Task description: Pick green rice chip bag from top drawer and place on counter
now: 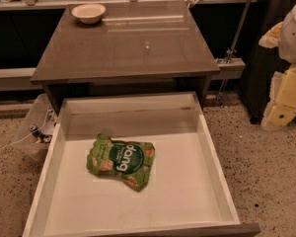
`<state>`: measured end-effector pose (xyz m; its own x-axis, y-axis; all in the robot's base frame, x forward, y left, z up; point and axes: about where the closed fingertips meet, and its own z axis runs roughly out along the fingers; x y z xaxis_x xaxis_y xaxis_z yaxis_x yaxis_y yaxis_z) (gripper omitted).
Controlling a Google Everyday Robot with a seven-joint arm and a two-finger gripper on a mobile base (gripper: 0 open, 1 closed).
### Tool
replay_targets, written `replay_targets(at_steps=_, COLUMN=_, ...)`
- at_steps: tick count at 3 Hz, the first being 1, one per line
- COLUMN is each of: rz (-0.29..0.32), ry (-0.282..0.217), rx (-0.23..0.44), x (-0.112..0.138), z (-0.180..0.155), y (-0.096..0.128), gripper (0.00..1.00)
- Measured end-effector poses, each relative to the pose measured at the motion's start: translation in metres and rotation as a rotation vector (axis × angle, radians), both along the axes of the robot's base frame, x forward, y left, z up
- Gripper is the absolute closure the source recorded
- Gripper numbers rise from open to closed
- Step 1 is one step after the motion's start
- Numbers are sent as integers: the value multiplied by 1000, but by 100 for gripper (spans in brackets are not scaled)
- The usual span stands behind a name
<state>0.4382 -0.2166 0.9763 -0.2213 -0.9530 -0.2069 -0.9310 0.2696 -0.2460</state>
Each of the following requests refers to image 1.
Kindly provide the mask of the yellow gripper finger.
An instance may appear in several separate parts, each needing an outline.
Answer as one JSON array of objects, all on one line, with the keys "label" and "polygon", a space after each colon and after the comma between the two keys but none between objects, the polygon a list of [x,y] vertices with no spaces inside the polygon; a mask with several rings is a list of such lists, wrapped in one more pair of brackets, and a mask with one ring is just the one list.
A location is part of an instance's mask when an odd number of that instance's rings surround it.
[{"label": "yellow gripper finger", "polygon": [[275,72],[271,79],[269,102],[260,126],[279,130],[296,118],[296,64],[284,73]]},{"label": "yellow gripper finger", "polygon": [[274,25],[259,39],[259,45],[265,48],[278,47],[281,28],[282,22]]}]

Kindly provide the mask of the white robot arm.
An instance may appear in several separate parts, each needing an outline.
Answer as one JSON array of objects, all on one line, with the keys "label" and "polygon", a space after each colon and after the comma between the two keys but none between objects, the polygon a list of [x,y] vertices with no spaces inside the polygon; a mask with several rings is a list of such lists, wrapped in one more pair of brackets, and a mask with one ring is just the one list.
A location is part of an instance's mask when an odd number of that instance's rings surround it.
[{"label": "white robot arm", "polygon": [[259,40],[266,48],[278,48],[279,57],[290,67],[275,72],[270,84],[270,100],[261,121],[265,130],[277,130],[296,118],[296,5],[284,20],[268,30]]}]

